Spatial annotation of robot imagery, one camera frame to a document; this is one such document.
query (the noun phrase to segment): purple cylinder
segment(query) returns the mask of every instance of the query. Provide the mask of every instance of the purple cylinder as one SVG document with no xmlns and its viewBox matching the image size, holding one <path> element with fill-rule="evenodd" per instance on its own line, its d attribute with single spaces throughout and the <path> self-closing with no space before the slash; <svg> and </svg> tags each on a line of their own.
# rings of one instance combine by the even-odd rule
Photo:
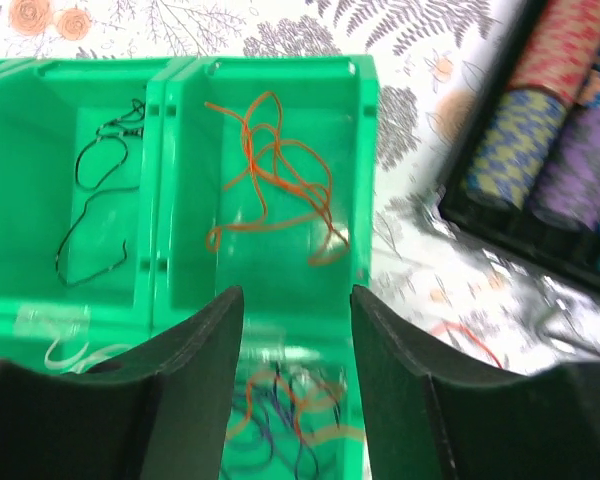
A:
<svg viewBox="0 0 600 480">
<path fill-rule="evenodd" d="M 574 111 L 538 176 L 533 214 L 563 230 L 594 230 L 600 220 L 600 110 Z"/>
</svg>

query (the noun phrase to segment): black string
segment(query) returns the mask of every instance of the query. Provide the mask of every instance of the black string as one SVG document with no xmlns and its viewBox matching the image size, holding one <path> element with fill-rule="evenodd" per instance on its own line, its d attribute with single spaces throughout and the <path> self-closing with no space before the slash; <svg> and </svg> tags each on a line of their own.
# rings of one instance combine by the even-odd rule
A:
<svg viewBox="0 0 600 480">
<path fill-rule="evenodd" d="M 122 115 L 121 117 L 114 118 L 113 120 L 110 120 L 110 121 L 100 125 L 96 129 L 96 132 L 95 132 L 96 138 L 94 138 L 91 142 L 89 142 L 82 149 L 82 151 L 78 154 L 78 158 L 76 159 L 76 166 L 75 166 L 75 171 L 74 171 L 74 179 L 75 179 L 76 186 L 78 188 L 80 188 L 81 190 L 84 190 L 87 192 L 95 192 L 95 193 L 93 195 L 91 195 L 85 201 L 82 213 L 77 218 L 77 220 L 73 223 L 73 225 L 71 225 L 71 227 L 67 231 L 66 235 L 60 242 L 60 246 L 58 247 L 58 251 L 56 252 L 56 260 L 55 260 L 56 275 L 58 276 L 58 279 L 60 280 L 62 285 L 64 285 L 65 287 L 71 288 L 71 287 L 77 287 L 79 285 L 84 285 L 85 283 L 88 283 L 88 282 L 96 279 L 97 277 L 99 277 L 101 275 L 105 275 L 105 274 L 115 270 L 116 268 L 122 266 L 122 264 L 124 262 L 126 262 L 127 259 L 129 258 L 129 255 L 127 252 L 127 241 L 124 240 L 122 242 L 122 258 L 120 260 L 118 260 L 117 262 L 109 265 L 108 267 L 103 268 L 102 270 L 97 271 L 96 273 L 94 273 L 92 275 L 81 278 L 80 280 L 77 280 L 75 282 L 70 282 L 64 276 L 64 274 L 61 272 L 61 269 L 60 269 L 60 257 L 62 256 L 64 247 L 67 245 L 67 243 L 69 243 L 69 239 L 71 238 L 71 235 L 76 230 L 76 228 L 78 227 L 80 222 L 82 222 L 82 220 L 84 220 L 85 216 L 87 215 L 87 211 L 89 210 L 89 204 L 92 201 L 96 200 L 97 198 L 105 196 L 105 195 L 120 194 L 120 193 L 133 193 L 133 192 L 138 191 L 138 189 L 139 189 L 138 186 L 135 186 L 135 187 L 126 187 L 126 188 L 110 188 L 107 190 L 97 191 L 102 186 L 102 184 L 105 182 L 105 180 L 107 178 L 109 178 L 109 176 L 111 176 L 116 170 L 118 170 L 120 167 L 122 167 L 122 165 L 124 165 L 125 162 L 127 161 L 128 157 L 129 157 L 129 146 L 127 145 L 127 142 L 124 140 L 124 137 L 142 138 L 144 135 L 144 127 L 138 126 L 138 123 L 144 121 L 145 104 L 143 102 L 141 102 L 140 100 L 134 98 L 133 100 L 131 100 L 131 105 L 132 105 L 132 110 L 130 112 Z M 83 159 L 85 153 L 90 148 L 93 148 L 96 144 L 101 143 L 106 140 L 115 141 L 122 145 L 122 147 L 124 148 L 124 154 L 122 156 L 122 159 L 116 165 L 114 165 L 111 169 L 109 169 L 109 171 L 107 171 L 94 186 L 83 185 L 80 182 L 79 173 L 80 173 L 80 164 L 82 162 L 82 159 Z"/>
</svg>

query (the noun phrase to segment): orange string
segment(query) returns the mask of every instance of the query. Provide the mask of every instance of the orange string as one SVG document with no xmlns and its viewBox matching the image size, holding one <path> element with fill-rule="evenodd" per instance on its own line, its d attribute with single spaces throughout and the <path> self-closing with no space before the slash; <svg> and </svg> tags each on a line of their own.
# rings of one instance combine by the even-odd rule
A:
<svg viewBox="0 0 600 480">
<path fill-rule="evenodd" d="M 293 417 L 293 429 L 301 442 L 309 446 L 315 446 L 343 437 L 350 437 L 360 441 L 364 440 L 364 430 L 348 425 L 328 425 L 312 434 L 303 432 L 300 428 L 300 416 L 303 412 L 317 413 L 333 407 L 335 403 L 342 398 L 342 395 L 344 395 L 344 389 L 340 385 L 329 385 L 325 383 L 314 386 L 304 397 L 299 397 L 291 390 L 291 387 L 289 387 L 289 384 L 285 379 L 281 378 L 276 372 L 271 370 L 257 372 L 247 381 L 247 412 L 239 423 L 227 430 L 225 436 L 226 440 L 231 440 L 242 433 L 247 427 L 253 416 L 253 386 L 258 382 L 266 380 L 276 380 L 277 384 L 282 387 L 291 401 L 296 405 L 297 409 Z M 314 399 L 314 397 L 325 390 L 327 393 L 330 393 L 330 395 Z"/>
<path fill-rule="evenodd" d="M 278 112 L 276 126 L 260 123 L 254 128 L 249 128 L 249 121 L 251 120 L 251 116 L 253 115 L 256 108 L 260 106 L 262 102 L 264 102 L 267 98 L 272 98 L 276 104 L 276 109 Z M 206 238 L 207 249 L 212 253 L 216 253 L 219 250 L 220 243 L 222 241 L 222 233 L 225 230 L 233 232 L 252 233 L 273 232 L 300 225 L 302 223 L 309 222 L 317 218 L 321 218 L 327 226 L 328 231 L 320 248 L 318 248 L 317 251 L 310 255 L 308 263 L 313 266 L 328 265 L 330 263 L 335 262 L 340 257 L 344 256 L 349 250 L 349 241 L 333 225 L 333 215 L 330 211 L 330 204 L 333 193 L 333 177 L 331 171 L 326 162 L 322 159 L 322 157 L 320 157 L 320 155 L 318 155 L 312 148 L 308 147 L 299 140 L 280 138 L 280 131 L 282 129 L 284 115 L 282 105 L 277 95 L 271 91 L 265 92 L 262 95 L 260 95 L 251 104 L 244 118 L 238 115 L 236 112 L 233 112 L 227 108 L 209 102 L 205 102 L 205 106 L 212 110 L 216 110 L 220 113 L 224 113 L 232 118 L 235 118 L 242 125 L 240 137 L 242 150 L 245 154 L 245 157 L 247 158 L 247 167 L 236 178 L 224 185 L 223 189 L 227 191 L 230 188 L 237 185 L 247 176 L 250 176 L 256 195 L 258 196 L 258 200 L 260 201 L 260 205 L 262 206 L 262 214 L 254 221 L 245 223 L 230 223 L 225 225 L 218 225 L 212 228 L 207 234 Z M 269 132 L 273 136 L 273 141 L 262 147 L 257 153 L 254 153 L 253 136 L 259 131 Z M 297 147 L 304 150 L 311 157 L 313 157 L 313 159 L 320 164 L 320 166 L 326 174 L 326 186 L 316 182 L 307 182 L 305 179 L 303 179 L 283 155 L 282 147 Z M 269 151 L 271 151 L 273 154 L 272 172 L 265 170 L 259 164 L 262 157 Z M 291 173 L 291 175 L 298 183 L 290 182 L 280 177 L 280 164 L 286 167 L 286 169 Z M 314 210 L 314 212 L 301 215 L 290 220 L 265 225 L 264 222 L 268 217 L 269 209 L 264 195 L 262 194 L 259 179 L 262 179 L 271 185 L 274 185 L 291 193 L 296 197 L 299 197 L 300 199 L 308 203 Z M 325 252 L 329 248 L 330 241 L 334 235 L 340 239 L 344 248 L 339 249 L 333 252 L 332 254 L 325 255 Z"/>
<path fill-rule="evenodd" d="M 456 330 L 458 332 L 464 333 L 476 346 L 478 346 L 483 352 L 485 352 L 498 366 L 498 368 L 502 368 L 502 364 L 498 357 L 491 351 L 489 347 L 487 347 L 471 330 L 460 323 L 454 322 L 442 322 L 440 325 L 433 328 L 429 333 L 434 337 L 442 335 L 447 330 Z"/>
</svg>

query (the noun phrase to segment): floral tablecloth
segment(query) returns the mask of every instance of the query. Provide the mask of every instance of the floral tablecloth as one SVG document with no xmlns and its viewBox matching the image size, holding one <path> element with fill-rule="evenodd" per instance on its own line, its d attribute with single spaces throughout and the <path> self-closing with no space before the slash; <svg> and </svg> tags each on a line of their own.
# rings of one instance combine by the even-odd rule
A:
<svg viewBox="0 0 600 480">
<path fill-rule="evenodd" d="M 418 213 L 519 3 L 0 1 L 0 57 L 373 54 L 382 86 L 373 290 L 424 329 L 466 326 L 505 368 L 531 373 L 574 354 L 527 328 L 543 305 L 535 284 L 426 233 Z M 590 304 L 579 308 L 587 312 L 587 332 L 584 315 L 552 328 L 593 335 L 591 342 L 600 344 L 600 312 Z M 493 361 L 470 336 L 444 330 L 441 338 Z"/>
</svg>

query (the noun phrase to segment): black tray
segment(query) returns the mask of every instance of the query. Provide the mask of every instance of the black tray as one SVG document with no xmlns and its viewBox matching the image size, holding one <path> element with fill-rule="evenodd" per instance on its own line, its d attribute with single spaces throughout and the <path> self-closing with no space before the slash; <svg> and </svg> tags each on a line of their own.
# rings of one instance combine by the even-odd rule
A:
<svg viewBox="0 0 600 480">
<path fill-rule="evenodd" d="M 565 233 L 539 222 L 530 212 L 503 213 L 471 202 L 460 183 L 498 100 L 548 0 L 527 1 L 520 7 L 501 53 L 438 176 L 440 217 L 465 243 L 486 248 L 531 272 L 546 274 L 600 303 L 598 232 Z"/>
</svg>

